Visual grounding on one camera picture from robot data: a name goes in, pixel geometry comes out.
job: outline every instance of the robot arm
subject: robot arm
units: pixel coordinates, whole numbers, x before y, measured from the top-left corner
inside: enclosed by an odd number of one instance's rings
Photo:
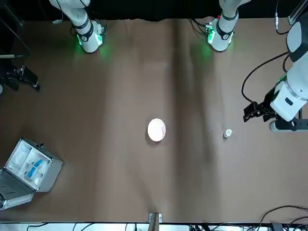
[[[90,20],[84,9],[90,4],[90,0],[49,0],[49,2],[71,20],[85,52],[92,53],[102,45],[104,27]]]
[[[231,43],[235,24],[239,18],[237,8],[250,0],[219,0],[222,13],[220,18],[206,25],[207,42],[217,51],[224,51]]]
[[[292,67],[265,96],[261,104],[252,103],[244,109],[244,122],[263,116],[273,131],[307,130],[308,121],[295,118],[308,100],[308,13],[291,27],[286,45]]]

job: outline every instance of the white foam insert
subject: white foam insert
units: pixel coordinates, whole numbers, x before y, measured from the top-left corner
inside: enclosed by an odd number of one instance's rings
[[[42,163],[39,167],[35,167],[35,163],[39,160],[42,160]],[[9,158],[6,168],[36,190],[39,188],[50,165],[51,160],[49,157],[24,140],[20,140]],[[32,167],[35,168],[35,173],[32,177],[28,177],[27,174]]]

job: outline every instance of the brown table surface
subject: brown table surface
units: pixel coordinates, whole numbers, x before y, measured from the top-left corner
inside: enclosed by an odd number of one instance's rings
[[[26,65],[42,88],[0,96],[1,164],[24,137],[44,142],[65,165],[50,193],[2,212],[3,220],[144,222],[161,212],[164,222],[258,222],[276,206],[308,206],[308,133],[243,122],[244,78],[286,51],[273,19],[240,19],[222,53],[188,20],[110,21],[93,54],[69,28],[26,22],[22,31],[32,51]],[[249,79],[249,97],[263,100],[282,60]],[[155,117],[167,126],[159,144],[146,136]],[[224,141],[227,128],[233,134]],[[284,209],[265,221],[298,215]]]

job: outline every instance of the black cable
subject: black cable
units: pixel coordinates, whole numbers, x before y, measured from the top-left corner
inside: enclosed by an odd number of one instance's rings
[[[86,227],[84,227],[82,230],[80,230],[80,231],[84,231],[87,227],[89,227],[90,225],[94,225],[95,223],[91,223],[91,224],[89,224],[89,225],[87,225]]]
[[[74,225],[74,227],[73,227],[73,230],[72,230],[72,231],[74,231],[74,229],[75,229],[76,225],[77,225],[77,223],[75,223],[75,225]]]
[[[302,219],[308,219],[308,216],[304,216],[304,217],[300,217],[300,218],[296,218],[296,219],[292,220],[292,221],[290,222],[288,228],[287,228],[287,231],[289,231],[290,226],[291,226],[294,222],[296,222],[296,221],[298,221],[298,220],[302,220]]]
[[[287,62],[288,58],[289,58],[289,54],[285,57],[285,59],[283,60],[283,64],[282,64],[282,69],[285,73],[287,73],[287,70],[285,69],[285,63]]]
[[[298,111],[298,118],[299,119],[303,118],[303,110],[302,109],[299,109],[299,111]]]
[[[199,28],[199,30],[201,31],[201,33],[205,35],[205,30],[202,30],[202,29],[204,28],[204,25],[201,24],[201,23],[199,23],[199,22],[197,22],[195,19],[192,19],[192,21],[193,21],[194,23],[196,23],[196,25],[197,25],[197,27]]]
[[[278,17],[278,3],[279,3],[279,0],[277,0],[277,4],[276,4],[276,14],[277,14],[277,17]],[[288,33],[289,31],[286,31],[286,32],[283,32],[283,33],[280,33],[277,29],[276,29],[276,33],[279,34],[279,35],[285,35],[286,33]]]
[[[199,26],[204,26],[204,24],[199,23],[195,18],[192,18],[192,20],[193,20],[197,25],[199,25]]]
[[[198,35],[198,32],[199,32],[199,31],[197,31],[196,28],[193,26],[193,23],[192,23],[191,19],[188,19],[188,21],[189,21],[190,24],[192,25],[192,30],[193,30],[194,34],[195,34],[199,39],[201,39],[200,36]]]
[[[245,86],[245,83],[246,83],[246,81],[248,80],[248,78],[249,78],[256,70],[258,70],[260,67],[262,67],[262,66],[264,66],[265,64],[268,64],[269,62],[271,62],[271,61],[273,61],[273,60],[275,60],[275,59],[278,59],[278,58],[280,58],[280,57],[282,57],[282,56],[284,56],[284,55],[286,55],[286,54],[288,54],[288,52],[284,52],[284,53],[282,53],[282,54],[279,54],[279,55],[277,55],[277,56],[275,56],[275,57],[273,57],[273,58],[271,58],[271,59],[269,59],[269,60],[267,60],[267,61],[261,63],[259,66],[257,66],[255,69],[253,69],[253,70],[247,75],[247,77],[245,78],[245,80],[244,80],[244,82],[243,82],[243,84],[242,84],[242,95],[243,95],[243,97],[244,97],[247,101],[249,101],[249,102],[251,102],[251,103],[253,103],[253,104],[256,104],[255,101],[252,101],[251,99],[249,99],[249,98],[244,94],[244,86]]]
[[[86,4],[84,4],[82,0],[79,0],[79,1],[82,3],[84,7],[87,7]]]
[[[45,224],[41,224],[41,225],[29,225],[28,227],[27,227],[27,230],[26,231],[28,231],[29,230],[29,228],[34,228],[34,227],[42,227],[42,226],[44,226],[44,225],[48,225],[49,223],[45,223]]]
[[[59,1],[58,1],[58,0],[56,0],[56,1],[57,1],[58,5],[59,5],[59,7],[60,7],[60,10],[61,10],[61,16],[62,16],[62,21],[63,21],[63,11],[62,11],[62,7],[61,7],[61,5],[59,4]]]
[[[41,0],[38,0],[38,6],[40,8],[40,11],[42,11],[43,15],[44,15],[44,18],[47,20],[47,21],[50,21],[49,18],[47,17],[47,14],[46,12],[44,11],[43,7],[42,7],[42,4],[40,2]]]
[[[308,208],[305,208],[305,207],[301,207],[301,206],[296,206],[296,205],[283,205],[283,206],[279,206],[279,207],[276,207],[276,208],[273,208],[269,211],[267,211],[262,217],[261,217],[261,220],[260,220],[260,224],[258,226],[258,229],[257,231],[259,231],[261,225],[262,225],[262,221],[264,220],[265,216],[273,211],[276,211],[278,209],[282,209],[282,208],[297,208],[297,209],[300,209],[300,210],[305,210],[305,211],[308,211]]]
[[[238,227],[238,225],[233,225],[233,224],[229,224],[229,223],[221,223],[221,224],[219,224],[219,225],[217,225],[216,227],[214,227],[213,229],[211,229],[211,231],[214,231],[215,229],[217,229],[217,228],[219,228],[220,226],[223,226],[223,225],[225,225],[225,226],[235,226],[235,227]],[[246,231],[248,231],[248,230],[254,230],[255,228],[253,228],[253,227],[250,227],[250,228],[245,228],[244,226],[243,226],[243,229],[247,229]]]
[[[0,21],[6,26],[6,28],[8,28],[8,29],[19,39],[19,41],[20,41],[20,42],[23,44],[23,46],[27,49],[28,54],[27,54],[27,55],[22,55],[22,56],[29,57],[29,56],[30,56],[30,48],[25,44],[24,41],[22,41],[22,39],[15,33],[15,31],[13,31],[13,30],[9,27],[9,25],[7,25],[7,24],[5,23],[5,21],[2,20],[2,18],[0,18]]]
[[[307,230],[307,224],[300,224],[300,225],[296,226],[296,227],[293,229],[293,231],[295,231],[295,230],[297,230],[297,229],[299,229],[299,228],[301,228],[301,227],[303,227],[304,230]]]
[[[286,31],[286,32],[283,32],[283,33],[280,33],[278,30],[276,30],[276,33],[279,34],[279,35],[285,35],[287,34],[289,31]]]

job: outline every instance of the small white bottle cap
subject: small white bottle cap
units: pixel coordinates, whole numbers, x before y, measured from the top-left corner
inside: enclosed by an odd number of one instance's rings
[[[36,179],[34,180],[34,183],[35,183],[35,185],[38,185],[38,184],[39,184],[39,178],[36,178]]]
[[[148,125],[148,135],[155,142],[161,141],[166,133],[166,126],[161,119],[152,119]]]
[[[231,129],[227,129],[226,131],[225,131],[225,133],[223,134],[223,138],[229,138],[230,136],[231,136],[231,134],[232,134],[232,130]]]

